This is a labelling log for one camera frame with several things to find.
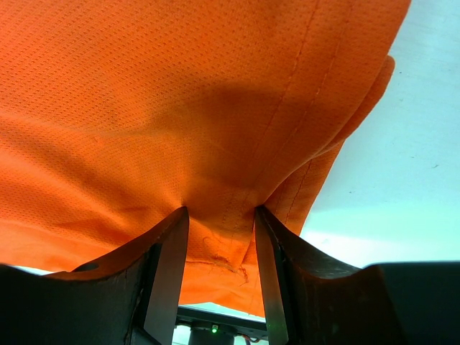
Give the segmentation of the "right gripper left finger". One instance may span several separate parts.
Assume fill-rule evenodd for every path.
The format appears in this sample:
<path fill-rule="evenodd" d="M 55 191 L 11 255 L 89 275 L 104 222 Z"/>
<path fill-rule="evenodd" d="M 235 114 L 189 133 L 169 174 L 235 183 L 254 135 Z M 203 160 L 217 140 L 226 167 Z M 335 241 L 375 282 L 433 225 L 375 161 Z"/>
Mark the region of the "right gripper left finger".
<path fill-rule="evenodd" d="M 185 268 L 189 215 L 70 272 L 1 266 L 3 344 L 170 344 Z"/>

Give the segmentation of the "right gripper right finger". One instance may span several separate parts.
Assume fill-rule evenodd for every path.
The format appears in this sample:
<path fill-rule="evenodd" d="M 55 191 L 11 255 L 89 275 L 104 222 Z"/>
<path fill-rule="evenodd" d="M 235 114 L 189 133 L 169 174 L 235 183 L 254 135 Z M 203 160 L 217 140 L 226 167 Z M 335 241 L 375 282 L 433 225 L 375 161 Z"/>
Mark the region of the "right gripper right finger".
<path fill-rule="evenodd" d="M 271 344 L 457 344 L 459 263 L 363 269 L 322 252 L 267 208 L 254 214 Z"/>

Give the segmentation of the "orange t-shirt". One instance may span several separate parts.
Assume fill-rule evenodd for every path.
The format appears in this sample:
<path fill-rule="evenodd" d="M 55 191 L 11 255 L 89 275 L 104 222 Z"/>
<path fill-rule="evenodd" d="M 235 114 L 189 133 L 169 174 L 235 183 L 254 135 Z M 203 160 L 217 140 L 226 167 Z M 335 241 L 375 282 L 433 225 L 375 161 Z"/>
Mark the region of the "orange t-shirt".
<path fill-rule="evenodd" d="M 263 316 L 254 210 L 299 234 L 408 1 L 3 1 L 1 261 L 73 270 L 179 207 L 180 302 Z"/>

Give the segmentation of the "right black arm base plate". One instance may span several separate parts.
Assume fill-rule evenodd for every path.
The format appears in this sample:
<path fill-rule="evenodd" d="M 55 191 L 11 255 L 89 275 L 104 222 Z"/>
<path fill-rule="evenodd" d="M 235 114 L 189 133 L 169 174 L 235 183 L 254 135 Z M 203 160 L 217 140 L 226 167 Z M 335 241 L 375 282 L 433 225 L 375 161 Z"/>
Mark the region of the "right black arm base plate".
<path fill-rule="evenodd" d="M 226 316 L 211 311 L 180 306 L 177 311 L 175 327 L 190 329 L 188 344 L 224 345 L 235 344 L 240 336 L 244 344 L 268 343 L 265 322 L 252 321 L 235 316 Z"/>

